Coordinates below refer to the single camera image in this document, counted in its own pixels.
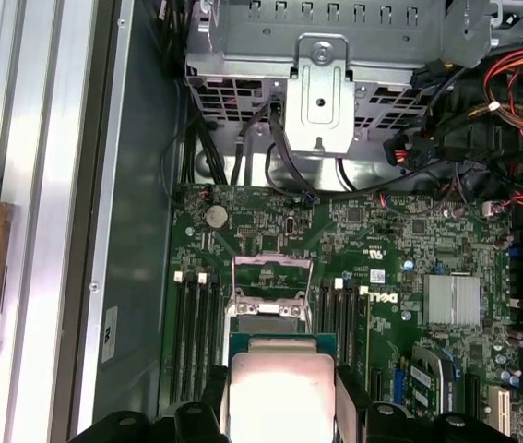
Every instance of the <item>integrated circuit chip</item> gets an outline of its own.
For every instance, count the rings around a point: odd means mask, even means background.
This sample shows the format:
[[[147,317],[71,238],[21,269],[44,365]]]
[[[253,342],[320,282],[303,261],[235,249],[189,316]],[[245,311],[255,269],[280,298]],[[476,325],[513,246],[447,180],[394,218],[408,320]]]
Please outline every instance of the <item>integrated circuit chip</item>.
[[[481,344],[471,343],[469,347],[470,360],[482,360],[483,348]]]
[[[347,210],[347,221],[349,223],[362,222],[362,210],[360,210],[359,208],[349,208]]]
[[[413,220],[411,228],[415,235],[425,234],[425,220]]]

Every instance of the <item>black cable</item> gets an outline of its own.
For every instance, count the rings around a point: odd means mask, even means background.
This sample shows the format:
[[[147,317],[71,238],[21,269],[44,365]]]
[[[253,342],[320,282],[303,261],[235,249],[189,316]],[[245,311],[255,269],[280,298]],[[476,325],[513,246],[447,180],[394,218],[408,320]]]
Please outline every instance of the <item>black cable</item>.
[[[164,191],[165,197],[169,200],[169,202],[172,204],[172,206],[175,206],[176,208],[180,208],[180,209],[183,207],[183,205],[172,197],[171,191],[169,190],[169,187],[167,186],[167,182],[165,181],[165,174],[164,174],[164,171],[162,169],[162,165],[163,165],[163,163],[164,163],[164,161],[165,161],[165,159],[167,157],[167,154],[168,154],[169,150],[171,149],[171,147],[175,144],[177,139],[182,134],[184,134],[184,132],[193,123],[196,122],[198,114],[192,116],[187,121],[187,123],[185,123],[182,127],[180,127],[179,130],[177,130],[177,132],[175,133],[175,135],[172,136],[171,140],[169,140],[169,142],[165,146],[163,146],[162,151],[160,152],[160,158],[159,158],[159,181],[162,184],[162,190]]]
[[[496,57],[497,55],[502,55],[506,53],[511,53],[513,51],[517,51],[523,49],[523,43],[516,43],[516,44],[508,44],[506,46],[501,46],[500,48],[494,48],[484,57],[485,59]],[[431,99],[429,100],[429,103],[427,104],[427,107],[425,108],[425,115],[431,116],[434,106],[439,102],[439,99],[441,99],[442,95],[454,84],[456,83],[464,74],[471,71],[470,68],[467,67],[457,67],[450,76],[441,83],[434,91],[434,93],[431,96]]]
[[[491,173],[497,178],[497,180],[506,187],[507,191],[511,193],[523,194],[523,184],[515,182],[507,177],[495,163],[489,163],[489,169]]]
[[[472,217],[473,219],[477,220],[478,222],[481,222],[484,224],[489,224],[491,222],[494,222],[494,220],[493,221],[491,221],[490,219],[485,220],[484,218],[480,217],[477,213],[478,210],[476,210],[472,205],[470,205],[468,197],[466,196],[466,191],[464,189],[464,185],[462,184],[462,177],[460,177],[460,175],[459,175],[459,164],[458,163],[456,163],[456,170],[455,170],[454,176],[456,179],[456,185],[457,185],[456,188],[458,189],[460,198],[462,198],[462,201],[464,202],[464,205],[466,206],[466,209],[468,210],[470,217]]]
[[[197,133],[196,131],[185,131],[184,160],[181,170],[182,183],[194,183],[194,158],[196,156]]]
[[[345,169],[343,168],[343,159],[340,157],[337,157],[337,168],[339,169],[339,174],[341,174],[341,180],[343,180],[343,183],[345,183],[345,186],[351,191],[351,192],[357,192],[357,187],[353,185],[350,178],[347,176],[347,173],[345,172]]]
[[[291,175],[291,178],[293,178],[293,180],[302,190],[312,193],[315,197],[318,196],[319,192],[314,189],[312,185],[310,185],[306,179],[304,179],[304,177],[302,177],[300,171],[298,171],[298,168],[296,168],[296,165],[293,163],[290,156],[288,140],[286,139],[286,135],[283,131],[283,128],[281,127],[279,115],[275,110],[271,111],[269,114],[269,129],[273,139],[275,140],[279,156],[281,157],[288,174]]]
[[[197,113],[196,128],[199,135],[199,140],[202,143],[202,148],[206,154],[206,159],[208,160],[208,166],[214,183],[219,185],[227,185],[228,181],[226,180],[224,166],[222,164],[222,160],[220,159],[220,155],[218,154],[218,149],[216,148],[214,140],[212,140],[212,137],[209,134],[206,120],[204,120],[204,117],[200,112]]]
[[[438,210],[446,201],[449,199],[449,196],[451,196],[452,191],[454,190],[454,179],[452,179],[452,182],[448,185],[446,193],[442,196],[442,198],[435,204],[432,205],[432,207],[427,208],[426,210],[420,210],[417,212],[403,212],[401,210],[395,210],[394,208],[390,208],[386,201],[384,208],[386,210],[389,210],[393,214],[397,214],[401,217],[417,217],[420,215],[427,215],[431,214],[433,211]]]
[[[269,174],[269,167],[271,166],[271,153],[273,152],[275,147],[276,147],[276,144],[271,143],[271,145],[269,145],[269,148],[267,149],[267,155],[265,157],[265,179],[267,181],[267,184],[269,185],[269,187],[271,187],[271,189],[276,191],[278,194],[282,194],[283,196],[286,196],[286,197],[299,196],[300,194],[296,194],[296,193],[293,193],[290,191],[286,191],[285,189],[281,189],[278,185],[276,185],[276,183],[271,178],[271,175]]]
[[[239,131],[239,135],[236,138],[234,144],[234,167],[232,168],[231,174],[231,185],[236,185],[239,181],[239,175],[241,174],[241,166],[243,165],[244,156],[244,138],[246,137],[247,131],[251,126],[259,123],[261,119],[267,116],[267,110],[269,109],[269,103],[262,106],[251,118],[244,122],[243,127]]]

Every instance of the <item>screw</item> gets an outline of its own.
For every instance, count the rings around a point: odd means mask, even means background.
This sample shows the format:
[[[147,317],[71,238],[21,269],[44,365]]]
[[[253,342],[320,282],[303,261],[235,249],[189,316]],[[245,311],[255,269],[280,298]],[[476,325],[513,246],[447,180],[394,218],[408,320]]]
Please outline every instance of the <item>screw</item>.
[[[131,426],[136,422],[136,418],[134,417],[126,417],[120,420],[119,425],[120,426]]]
[[[388,406],[387,404],[381,404],[378,406],[378,412],[383,413],[384,415],[392,415],[394,413],[394,409],[392,409],[392,406]]]
[[[320,48],[315,54],[316,60],[319,62],[326,62],[328,58],[328,52],[325,48]]]
[[[462,420],[460,417],[456,417],[455,415],[450,415],[446,418],[446,420],[448,423],[455,427],[464,427],[466,425],[466,423],[464,423],[464,420]]]

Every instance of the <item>heatsink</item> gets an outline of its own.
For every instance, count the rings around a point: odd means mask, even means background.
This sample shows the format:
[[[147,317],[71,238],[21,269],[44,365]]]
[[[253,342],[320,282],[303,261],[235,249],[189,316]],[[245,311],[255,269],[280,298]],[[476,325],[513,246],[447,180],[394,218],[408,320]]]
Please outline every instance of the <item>heatsink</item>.
[[[426,275],[423,321],[462,327],[481,324],[481,279],[462,275]]]

